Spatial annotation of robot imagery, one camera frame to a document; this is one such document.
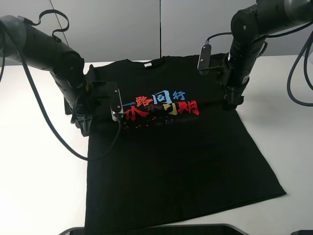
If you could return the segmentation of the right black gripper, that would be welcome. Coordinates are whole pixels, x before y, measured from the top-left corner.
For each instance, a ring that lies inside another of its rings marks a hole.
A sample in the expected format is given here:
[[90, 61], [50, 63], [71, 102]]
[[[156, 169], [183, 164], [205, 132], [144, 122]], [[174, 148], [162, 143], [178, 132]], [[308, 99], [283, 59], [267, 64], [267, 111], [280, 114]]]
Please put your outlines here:
[[251, 69], [234, 69], [225, 55], [220, 61], [218, 78], [223, 91], [223, 109], [235, 110], [244, 102], [243, 92], [249, 82]]

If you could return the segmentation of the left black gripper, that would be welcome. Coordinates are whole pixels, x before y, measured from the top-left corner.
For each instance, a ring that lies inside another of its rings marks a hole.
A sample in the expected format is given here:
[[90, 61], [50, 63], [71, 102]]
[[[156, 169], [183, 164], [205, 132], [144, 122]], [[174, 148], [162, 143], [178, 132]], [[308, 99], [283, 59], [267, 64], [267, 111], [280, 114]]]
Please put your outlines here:
[[110, 121], [110, 104], [98, 94], [100, 78], [98, 72], [51, 73], [56, 85], [64, 96], [71, 114], [71, 123], [80, 129], [83, 137], [90, 135], [90, 126]]

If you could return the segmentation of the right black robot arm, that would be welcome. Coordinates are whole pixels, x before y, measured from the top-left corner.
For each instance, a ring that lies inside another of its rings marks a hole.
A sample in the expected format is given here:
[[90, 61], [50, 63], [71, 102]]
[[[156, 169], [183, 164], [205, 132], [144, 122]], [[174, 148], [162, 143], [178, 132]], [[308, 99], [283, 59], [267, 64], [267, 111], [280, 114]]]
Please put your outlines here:
[[266, 48], [267, 38], [283, 37], [312, 23], [311, 0], [258, 0], [239, 10], [231, 20], [229, 53], [221, 62], [224, 109], [233, 110], [243, 103], [243, 91], [257, 58]]

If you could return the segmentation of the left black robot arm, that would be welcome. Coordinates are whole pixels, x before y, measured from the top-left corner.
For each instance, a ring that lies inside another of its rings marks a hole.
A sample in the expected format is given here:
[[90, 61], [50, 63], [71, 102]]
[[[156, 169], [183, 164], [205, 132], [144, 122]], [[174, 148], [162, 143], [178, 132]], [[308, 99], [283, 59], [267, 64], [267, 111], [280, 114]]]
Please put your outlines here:
[[64, 97], [66, 114], [74, 114], [71, 122], [84, 137], [89, 136], [93, 115], [100, 104], [96, 90], [100, 81], [97, 69], [90, 66], [84, 74], [85, 61], [76, 51], [56, 36], [45, 34], [20, 18], [8, 15], [0, 21], [8, 29], [0, 42], [1, 54], [19, 63], [19, 48], [28, 66], [48, 71]]

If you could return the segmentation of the black robot base front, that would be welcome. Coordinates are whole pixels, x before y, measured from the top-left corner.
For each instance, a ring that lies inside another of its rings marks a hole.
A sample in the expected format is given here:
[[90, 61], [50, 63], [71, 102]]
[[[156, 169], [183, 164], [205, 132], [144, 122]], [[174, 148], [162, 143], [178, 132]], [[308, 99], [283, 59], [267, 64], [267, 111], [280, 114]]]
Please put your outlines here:
[[164, 225], [120, 232], [108, 235], [247, 235], [246, 232], [226, 224]]

